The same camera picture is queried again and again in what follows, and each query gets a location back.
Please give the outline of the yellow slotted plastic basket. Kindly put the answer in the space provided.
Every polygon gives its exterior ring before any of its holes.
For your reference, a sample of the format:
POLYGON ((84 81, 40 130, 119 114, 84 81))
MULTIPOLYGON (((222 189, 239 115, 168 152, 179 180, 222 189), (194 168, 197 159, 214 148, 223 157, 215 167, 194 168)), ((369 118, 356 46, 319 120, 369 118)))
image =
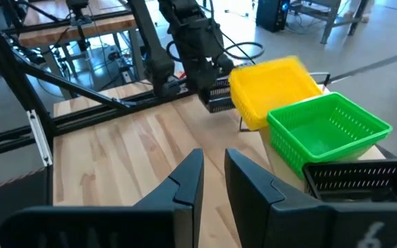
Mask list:
POLYGON ((296 56, 235 68, 229 78, 235 108, 251 131, 267 126, 267 113, 323 91, 296 56))

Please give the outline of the black slotted plastic basket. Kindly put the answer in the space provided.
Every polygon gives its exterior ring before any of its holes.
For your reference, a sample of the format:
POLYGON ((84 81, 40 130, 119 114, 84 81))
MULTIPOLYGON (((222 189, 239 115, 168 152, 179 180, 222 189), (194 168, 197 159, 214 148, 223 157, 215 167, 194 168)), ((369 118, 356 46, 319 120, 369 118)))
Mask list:
POLYGON ((203 88, 198 97, 209 113, 217 113, 234 108, 227 77, 217 79, 210 88, 203 88))
POLYGON ((397 159, 308 163, 305 191, 325 202, 397 202, 397 159))

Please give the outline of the black aluminium rig frame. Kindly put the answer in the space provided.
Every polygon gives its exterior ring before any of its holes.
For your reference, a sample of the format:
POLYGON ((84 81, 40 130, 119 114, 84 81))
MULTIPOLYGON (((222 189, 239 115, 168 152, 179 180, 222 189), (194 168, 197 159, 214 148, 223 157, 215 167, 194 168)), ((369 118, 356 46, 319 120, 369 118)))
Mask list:
MULTIPOLYGON (((51 146, 54 137, 81 130, 91 125, 110 121, 114 118, 146 110, 170 101, 175 101, 193 94, 193 91, 184 88, 174 96, 156 98, 151 90, 124 99, 104 96, 93 90, 86 89, 66 79, 61 79, 49 72, 44 72, 37 66, 24 61, 9 46, 0 32, 0 75, 21 104, 22 108, 35 110, 41 120, 43 130, 51 146), (52 118, 43 102, 35 92, 28 76, 35 76, 53 85, 85 96, 98 102, 97 106, 52 118)), ((13 130, 0 132, 0 154, 10 152, 35 143, 30 125, 13 130)))

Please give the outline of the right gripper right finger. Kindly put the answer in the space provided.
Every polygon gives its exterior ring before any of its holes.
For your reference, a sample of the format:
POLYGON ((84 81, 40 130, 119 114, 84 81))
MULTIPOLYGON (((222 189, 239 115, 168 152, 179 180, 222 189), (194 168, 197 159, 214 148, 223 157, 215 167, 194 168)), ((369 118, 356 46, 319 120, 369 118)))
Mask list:
POLYGON ((325 202, 235 149, 225 180, 242 248, 397 248, 397 202, 325 202))

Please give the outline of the grey metal table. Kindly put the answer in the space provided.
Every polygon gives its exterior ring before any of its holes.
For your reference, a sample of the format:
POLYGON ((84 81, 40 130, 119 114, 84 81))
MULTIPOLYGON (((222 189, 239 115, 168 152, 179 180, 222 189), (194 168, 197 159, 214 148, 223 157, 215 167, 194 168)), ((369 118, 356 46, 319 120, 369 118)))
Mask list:
POLYGON ((346 7, 350 0, 292 0, 290 10, 294 14, 304 14, 325 22, 320 42, 326 44, 333 28, 348 25, 348 35, 354 35, 358 24, 363 20, 365 9, 370 0, 358 0, 357 10, 352 17, 340 17, 341 8, 346 7))

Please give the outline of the black computer tower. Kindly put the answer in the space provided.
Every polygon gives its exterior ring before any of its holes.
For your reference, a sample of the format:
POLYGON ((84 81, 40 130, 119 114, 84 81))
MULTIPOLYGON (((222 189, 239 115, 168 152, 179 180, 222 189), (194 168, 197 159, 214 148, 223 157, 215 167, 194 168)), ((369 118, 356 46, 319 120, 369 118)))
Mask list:
POLYGON ((256 25, 270 32, 285 29, 290 0, 258 0, 256 25))

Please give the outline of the green slotted plastic basket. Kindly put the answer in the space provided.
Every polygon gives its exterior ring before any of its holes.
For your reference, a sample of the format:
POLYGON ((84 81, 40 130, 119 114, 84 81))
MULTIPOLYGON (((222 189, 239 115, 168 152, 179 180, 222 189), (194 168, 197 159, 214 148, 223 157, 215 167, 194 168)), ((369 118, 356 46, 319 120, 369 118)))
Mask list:
POLYGON ((271 110, 267 122, 271 146, 299 178, 308 163, 357 159, 393 130, 337 92, 271 110))

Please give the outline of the silver aluminium bracket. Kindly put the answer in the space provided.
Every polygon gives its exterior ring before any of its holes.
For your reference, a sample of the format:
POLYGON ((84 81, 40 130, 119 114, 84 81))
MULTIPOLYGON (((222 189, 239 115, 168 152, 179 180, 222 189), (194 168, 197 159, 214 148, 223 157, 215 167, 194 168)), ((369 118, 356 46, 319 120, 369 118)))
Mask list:
POLYGON ((35 143, 37 144, 41 160, 44 167, 53 166, 53 157, 48 145, 47 137, 43 130, 40 118, 37 116, 35 110, 28 110, 26 112, 30 123, 35 143))

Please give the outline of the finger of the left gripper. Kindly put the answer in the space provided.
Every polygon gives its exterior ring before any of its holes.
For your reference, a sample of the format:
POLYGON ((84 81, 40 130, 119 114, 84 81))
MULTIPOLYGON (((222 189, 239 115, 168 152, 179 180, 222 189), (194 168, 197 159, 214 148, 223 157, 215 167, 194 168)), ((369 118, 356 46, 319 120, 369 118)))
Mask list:
POLYGON ((234 69, 234 62, 226 54, 221 54, 216 58, 216 66, 220 75, 229 75, 234 69))

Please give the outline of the wooden background table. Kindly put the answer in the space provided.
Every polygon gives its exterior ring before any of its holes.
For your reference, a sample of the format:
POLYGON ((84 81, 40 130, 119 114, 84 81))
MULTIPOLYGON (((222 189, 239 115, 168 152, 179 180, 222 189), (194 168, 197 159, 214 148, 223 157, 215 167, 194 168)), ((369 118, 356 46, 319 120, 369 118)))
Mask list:
MULTIPOLYGON (((102 15, 112 14, 115 12, 122 12, 127 8, 122 4, 125 0, 88 0, 87 8, 82 9, 83 14, 102 15)), ((34 2, 34 6, 51 14, 59 19, 65 19, 69 14, 68 7, 65 0, 46 0, 34 2)), ((49 24, 52 20, 45 17, 43 14, 37 12, 33 8, 28 8, 27 15, 23 24, 26 26, 33 26, 39 24, 49 24)), ((136 27, 136 21, 132 14, 121 14, 116 17, 109 17, 106 19, 96 20, 94 23, 83 25, 82 31, 85 37, 95 37, 100 34, 111 34, 115 32, 122 32, 130 28, 136 27)), ((44 28, 31 32, 25 32, 19 35, 19 42, 26 47, 43 47, 52 45, 57 41, 67 42, 76 41, 80 39, 77 27, 69 25, 44 28)))

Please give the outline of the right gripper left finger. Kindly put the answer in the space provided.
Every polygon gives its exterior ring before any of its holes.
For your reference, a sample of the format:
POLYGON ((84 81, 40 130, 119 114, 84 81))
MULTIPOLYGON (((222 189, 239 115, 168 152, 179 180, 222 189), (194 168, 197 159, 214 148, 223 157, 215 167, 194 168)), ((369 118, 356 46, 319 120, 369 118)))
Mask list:
POLYGON ((204 155, 193 149, 133 206, 40 206, 0 226, 1 248, 197 248, 204 155))

